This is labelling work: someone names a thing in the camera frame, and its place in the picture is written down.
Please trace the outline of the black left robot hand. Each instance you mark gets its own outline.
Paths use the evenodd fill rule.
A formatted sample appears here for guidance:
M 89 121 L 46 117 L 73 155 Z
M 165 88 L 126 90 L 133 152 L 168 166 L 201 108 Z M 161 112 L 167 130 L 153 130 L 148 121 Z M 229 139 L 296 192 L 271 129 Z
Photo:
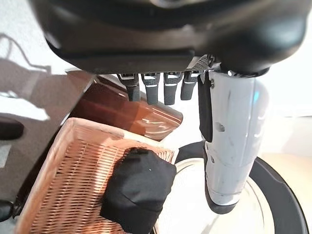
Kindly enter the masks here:
M 134 96 L 139 78 L 173 85 L 198 71 L 205 193 L 233 210 L 257 157 L 268 107 L 259 77 L 295 53 L 309 0 L 32 0 L 50 49 L 94 74 L 117 74 Z

